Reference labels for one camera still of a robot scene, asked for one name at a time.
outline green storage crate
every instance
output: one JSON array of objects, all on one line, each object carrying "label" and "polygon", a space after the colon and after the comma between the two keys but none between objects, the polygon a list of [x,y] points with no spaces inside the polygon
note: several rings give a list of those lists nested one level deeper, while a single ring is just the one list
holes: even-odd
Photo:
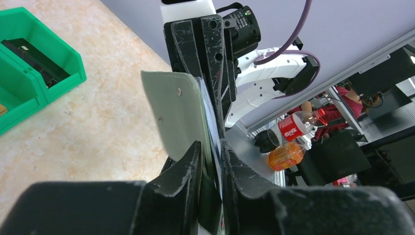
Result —
[{"label": "green storage crate", "polygon": [[0,53],[0,135],[47,105],[38,78]]},{"label": "green storage crate", "polygon": [[26,39],[70,77],[48,88],[40,73],[0,44],[0,103],[9,110],[0,117],[0,135],[87,78],[81,56],[29,11],[0,11],[0,42],[17,38]]}]

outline orange juice bottle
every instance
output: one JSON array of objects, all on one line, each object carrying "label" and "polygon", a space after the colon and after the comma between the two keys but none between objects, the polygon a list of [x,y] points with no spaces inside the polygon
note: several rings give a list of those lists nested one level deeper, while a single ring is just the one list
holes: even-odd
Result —
[{"label": "orange juice bottle", "polygon": [[287,142],[268,155],[268,164],[275,171],[285,170],[302,161],[304,148],[297,143]]}]

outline red plastic bottle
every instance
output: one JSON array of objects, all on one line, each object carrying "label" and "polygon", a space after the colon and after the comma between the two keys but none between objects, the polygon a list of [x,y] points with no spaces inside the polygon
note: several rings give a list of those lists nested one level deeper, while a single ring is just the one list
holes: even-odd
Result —
[{"label": "red plastic bottle", "polygon": [[319,109],[314,112],[299,111],[291,114],[287,118],[278,122],[278,128],[282,136],[289,142],[297,138],[307,135],[316,125],[317,121],[327,125],[327,122],[322,118],[324,110]]}]

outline gray wall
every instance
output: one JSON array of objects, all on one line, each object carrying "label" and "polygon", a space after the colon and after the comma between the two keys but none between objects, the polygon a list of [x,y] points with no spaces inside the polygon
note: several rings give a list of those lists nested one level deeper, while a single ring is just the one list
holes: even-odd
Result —
[{"label": "gray wall", "polygon": [[[101,0],[157,54],[168,61],[159,0]],[[213,0],[215,7],[233,0]],[[240,0],[249,5],[261,28],[261,48],[281,46],[301,15],[304,0]],[[300,33],[304,49],[322,63],[315,87],[397,36],[415,28],[415,0],[314,0]],[[245,125],[298,97],[267,102],[242,120]]]}]

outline black electronic component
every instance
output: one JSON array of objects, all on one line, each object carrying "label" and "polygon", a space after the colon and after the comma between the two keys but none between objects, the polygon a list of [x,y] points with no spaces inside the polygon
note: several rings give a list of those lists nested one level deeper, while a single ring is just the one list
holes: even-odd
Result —
[{"label": "black electronic component", "polygon": [[303,58],[305,67],[294,78],[273,78],[275,83],[274,91],[281,91],[286,95],[293,95],[304,90],[312,82],[319,65],[313,56]]},{"label": "black electronic component", "polygon": [[1,44],[39,72],[48,88],[70,76],[69,73],[24,38],[3,40]]},{"label": "black electronic component", "polygon": [[402,47],[390,54],[385,62],[360,74],[356,73],[348,78],[357,94],[362,94],[362,99],[369,98],[373,94],[389,89],[393,85],[415,75],[415,64],[411,56],[415,52]]},{"label": "black electronic component", "polygon": [[233,53],[236,58],[248,54],[258,47],[258,43],[261,41],[261,32],[258,21],[250,7],[241,7],[224,16],[223,19],[236,19],[236,27],[229,29],[232,37]]}]

